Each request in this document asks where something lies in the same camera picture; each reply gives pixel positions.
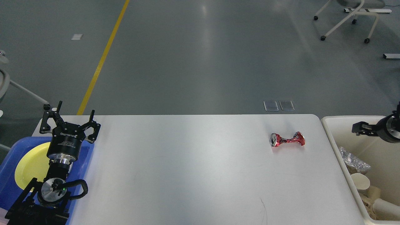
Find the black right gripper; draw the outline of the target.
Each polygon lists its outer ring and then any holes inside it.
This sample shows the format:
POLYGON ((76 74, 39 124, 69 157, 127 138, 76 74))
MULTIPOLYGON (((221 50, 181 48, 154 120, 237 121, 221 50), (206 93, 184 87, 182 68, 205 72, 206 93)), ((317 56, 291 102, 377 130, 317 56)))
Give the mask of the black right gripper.
POLYGON ((400 142, 399 118, 391 114, 379 120, 377 124, 361 121, 352 125, 352 133, 357 136, 380 137, 389 143, 400 142))

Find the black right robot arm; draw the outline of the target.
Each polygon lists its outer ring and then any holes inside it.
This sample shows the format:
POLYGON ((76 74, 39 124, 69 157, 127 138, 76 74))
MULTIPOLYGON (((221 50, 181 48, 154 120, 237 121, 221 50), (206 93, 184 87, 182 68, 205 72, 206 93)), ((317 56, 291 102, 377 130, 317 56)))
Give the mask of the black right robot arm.
POLYGON ((367 135, 370 137, 379 137, 388 143, 400 142, 400 104, 392 114, 380 119, 377 124, 369 124, 361 121, 352 125, 352 133, 357 136, 367 135))

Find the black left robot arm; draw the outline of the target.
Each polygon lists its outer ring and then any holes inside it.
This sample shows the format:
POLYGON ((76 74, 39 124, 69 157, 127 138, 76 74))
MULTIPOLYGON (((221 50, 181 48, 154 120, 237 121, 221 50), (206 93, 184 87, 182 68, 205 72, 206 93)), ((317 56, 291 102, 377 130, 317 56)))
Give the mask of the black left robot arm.
POLYGON ((23 188, 5 219, 9 225, 65 225, 71 202, 88 193, 83 179, 84 160, 80 160, 82 145, 93 144, 101 125, 94 120, 92 110, 85 124, 66 122, 60 115, 62 101, 55 110, 44 111, 39 132, 51 134, 46 152, 48 170, 42 180, 33 177, 23 188))

